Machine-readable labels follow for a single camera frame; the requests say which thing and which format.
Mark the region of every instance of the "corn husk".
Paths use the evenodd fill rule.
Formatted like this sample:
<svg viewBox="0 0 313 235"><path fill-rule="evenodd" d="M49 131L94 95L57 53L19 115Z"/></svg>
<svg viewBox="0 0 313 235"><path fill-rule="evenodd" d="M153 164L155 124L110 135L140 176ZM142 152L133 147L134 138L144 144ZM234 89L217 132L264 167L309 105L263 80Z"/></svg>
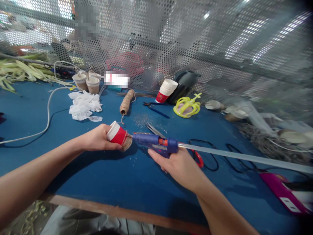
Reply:
<svg viewBox="0 0 313 235"><path fill-rule="evenodd" d="M23 58L36 59L42 53L30 56L23 56ZM46 69L42 64L24 63L19 60L3 59L0 60L0 88L18 94L13 87L15 82L30 81L38 83L37 80L52 83L58 83L64 86L72 86L71 83L55 78L54 73Z"/></svg>

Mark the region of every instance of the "hand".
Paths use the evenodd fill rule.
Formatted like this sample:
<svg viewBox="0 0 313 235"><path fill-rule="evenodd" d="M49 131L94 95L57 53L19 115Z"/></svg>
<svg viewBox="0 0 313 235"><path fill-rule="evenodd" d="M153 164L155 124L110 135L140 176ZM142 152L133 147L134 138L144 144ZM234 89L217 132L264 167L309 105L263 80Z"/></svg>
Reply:
<svg viewBox="0 0 313 235"><path fill-rule="evenodd" d="M99 151L99 150L121 150L122 146L118 143L107 141L107 133L111 126L101 124L95 129L77 137L80 147L84 151Z"/></svg>
<svg viewBox="0 0 313 235"><path fill-rule="evenodd" d="M179 184L190 191L195 192L198 187L208 181L208 178L184 148L179 148L177 153L172 153L169 159L152 149L148 149L148 153L161 166L162 170L170 173Z"/></svg>

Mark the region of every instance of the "blue table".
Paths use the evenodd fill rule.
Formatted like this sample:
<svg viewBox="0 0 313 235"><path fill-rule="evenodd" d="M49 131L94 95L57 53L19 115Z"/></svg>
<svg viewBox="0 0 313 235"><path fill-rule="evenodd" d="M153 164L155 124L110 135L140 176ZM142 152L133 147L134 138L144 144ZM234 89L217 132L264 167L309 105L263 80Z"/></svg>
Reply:
<svg viewBox="0 0 313 235"><path fill-rule="evenodd" d="M0 112L4 112L7 118L0 124L0 136L10 140L42 131L47 122L47 101L51 94L49 90L57 87L59 86L42 86L31 82L17 83L15 88L23 98L0 90ZM52 119L45 134L0 146L0 175L100 124L88 119L73 120L68 113L72 104L69 93L62 89L52 97ZM103 111L94 115L102 116L103 123L106 124L120 121L119 106L122 99L115 92L105 90L101 95ZM142 105L143 101L153 100L137 98L131 105L129 116L124 119L124 129L129 133L149 132L145 127L148 122L165 136L177 138L181 142L187 143L192 138L201 139L212 142L222 150L228 150L225 144L230 143L243 153L262 156L222 114L202 107L197 115L184 119L173 112L172 106L156 106L156 109L171 117L166 119ZM209 154L201 155L206 164L212 168L215 166ZM205 169L205 174L253 227L262 234L286 235L298 230L297 218L283 207L256 173L236 173L221 156L216 158L219 170L211 172ZM230 161L240 168L236 159ZM302 177L285 170L275 172L290 181ZM125 153L85 152L60 173L46 192L207 226L196 196L161 171L147 154L147 149L137 145L133 145Z"/></svg>

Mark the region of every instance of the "metal mesh screen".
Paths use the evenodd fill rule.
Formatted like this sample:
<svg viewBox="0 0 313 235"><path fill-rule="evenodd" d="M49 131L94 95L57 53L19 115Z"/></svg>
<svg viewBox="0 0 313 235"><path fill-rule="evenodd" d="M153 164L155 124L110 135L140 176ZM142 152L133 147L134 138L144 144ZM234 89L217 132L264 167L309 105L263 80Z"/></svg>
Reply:
<svg viewBox="0 0 313 235"><path fill-rule="evenodd" d="M97 40L75 38L78 6L96 6ZM312 117L312 14L299 1L11 0L0 11L2 52L28 44L50 62L123 68L148 91L189 69L201 74L202 102L241 96L282 118Z"/></svg>

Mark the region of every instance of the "black kettle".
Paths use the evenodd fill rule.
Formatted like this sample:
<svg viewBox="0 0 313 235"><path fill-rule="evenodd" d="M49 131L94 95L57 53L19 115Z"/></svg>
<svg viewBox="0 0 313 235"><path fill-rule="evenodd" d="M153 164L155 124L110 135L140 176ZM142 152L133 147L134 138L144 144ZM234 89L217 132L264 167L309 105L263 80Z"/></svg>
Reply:
<svg viewBox="0 0 313 235"><path fill-rule="evenodd" d="M176 74L174 81L178 83L178 86L166 101L169 104L175 105L178 99L188 96L191 89L198 82L200 76L201 75L190 70Z"/></svg>

